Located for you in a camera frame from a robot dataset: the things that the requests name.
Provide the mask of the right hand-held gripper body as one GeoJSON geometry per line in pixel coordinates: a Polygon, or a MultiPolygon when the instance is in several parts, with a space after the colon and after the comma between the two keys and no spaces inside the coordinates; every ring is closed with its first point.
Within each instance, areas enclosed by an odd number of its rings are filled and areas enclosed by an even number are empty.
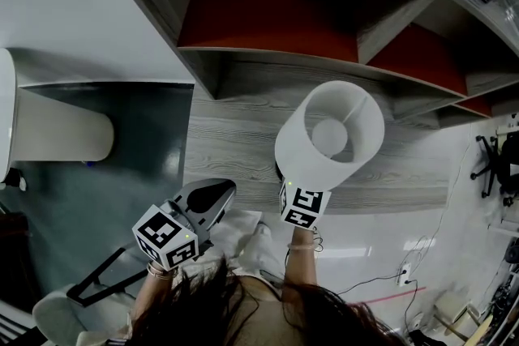
{"type": "Polygon", "coordinates": [[[323,216],[330,191],[313,192],[284,180],[279,193],[280,218],[287,224],[312,230],[323,216]]]}

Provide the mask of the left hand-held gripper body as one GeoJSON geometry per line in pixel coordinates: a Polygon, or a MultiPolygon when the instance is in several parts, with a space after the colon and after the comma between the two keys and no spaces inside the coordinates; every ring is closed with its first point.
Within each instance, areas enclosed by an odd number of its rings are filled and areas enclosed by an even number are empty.
{"type": "Polygon", "coordinates": [[[209,248],[213,201],[178,196],[152,205],[132,228],[139,248],[164,270],[197,260],[209,248]]]}

